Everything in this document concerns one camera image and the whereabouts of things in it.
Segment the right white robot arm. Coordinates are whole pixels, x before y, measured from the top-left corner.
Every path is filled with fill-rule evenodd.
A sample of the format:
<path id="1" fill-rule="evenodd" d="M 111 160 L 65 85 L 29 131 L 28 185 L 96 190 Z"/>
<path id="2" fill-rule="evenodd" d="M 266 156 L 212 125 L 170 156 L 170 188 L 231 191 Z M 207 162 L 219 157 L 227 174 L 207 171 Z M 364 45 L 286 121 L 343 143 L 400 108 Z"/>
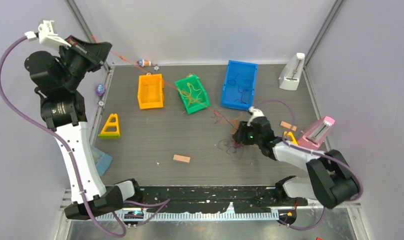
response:
<path id="1" fill-rule="evenodd" d="M 342 153 L 312 150 L 276 136 L 269 120 L 256 117 L 253 121 L 241 121 L 232 136 L 240 145 L 256 145 L 261 153 L 279 162 L 291 164 L 306 171 L 305 178 L 288 176 L 275 184 L 275 198 L 281 205 L 290 204 L 295 198 L 319 201 L 325 208 L 358 199 L 363 187 L 348 166 Z"/>

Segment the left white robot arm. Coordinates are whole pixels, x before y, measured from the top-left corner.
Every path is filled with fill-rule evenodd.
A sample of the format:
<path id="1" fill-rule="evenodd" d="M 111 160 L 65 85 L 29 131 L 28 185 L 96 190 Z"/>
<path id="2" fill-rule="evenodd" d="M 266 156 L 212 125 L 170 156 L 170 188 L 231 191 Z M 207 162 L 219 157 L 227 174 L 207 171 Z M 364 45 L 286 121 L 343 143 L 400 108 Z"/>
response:
<path id="1" fill-rule="evenodd" d="M 56 139 L 64 158 L 71 185 L 71 204 L 65 215 L 73 220 L 88 220 L 142 203 L 143 194 L 136 181 L 128 179 L 105 186 L 97 172 L 89 143 L 89 126 L 84 97 L 78 86 L 86 73 L 98 71 L 112 48 L 109 42 L 86 42 L 74 36 L 37 35 L 39 43 L 59 52 L 29 55 L 24 66 L 36 84 L 40 97 L 44 130 Z"/>

